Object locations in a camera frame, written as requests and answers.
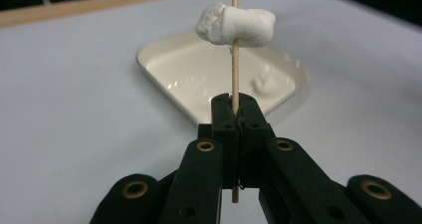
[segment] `marshmallow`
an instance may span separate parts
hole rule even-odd
[[[214,3],[202,12],[196,33],[214,45],[232,45],[238,38],[240,47],[258,48],[271,41],[275,23],[276,16],[266,10]]]

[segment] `table surface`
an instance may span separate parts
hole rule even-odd
[[[179,165],[196,126],[135,53],[192,30],[217,1],[231,3],[123,0],[0,29],[1,223],[88,223],[120,178],[159,179]],[[267,116],[275,133],[340,184],[372,174],[421,205],[421,29],[345,0],[240,6],[275,13],[274,46],[310,76]],[[266,223],[257,190],[242,191],[236,205],[223,193],[222,223]]]

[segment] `black clamp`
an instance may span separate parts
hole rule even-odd
[[[359,175],[343,187],[294,141],[276,137],[254,98],[211,102],[178,170],[160,181],[134,174],[118,181],[91,223],[220,223],[221,190],[260,188],[268,223],[422,223],[422,209],[385,180]]]

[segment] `wooden skewer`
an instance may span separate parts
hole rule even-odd
[[[233,7],[239,7],[239,0],[232,0]],[[232,44],[232,109],[235,115],[239,111],[239,41]]]

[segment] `square plate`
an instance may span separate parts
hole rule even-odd
[[[232,56],[195,32],[141,48],[137,61],[146,74],[195,123],[211,122],[211,99],[231,93]],[[241,48],[239,91],[254,97],[268,114],[308,83],[299,61],[271,46]]]

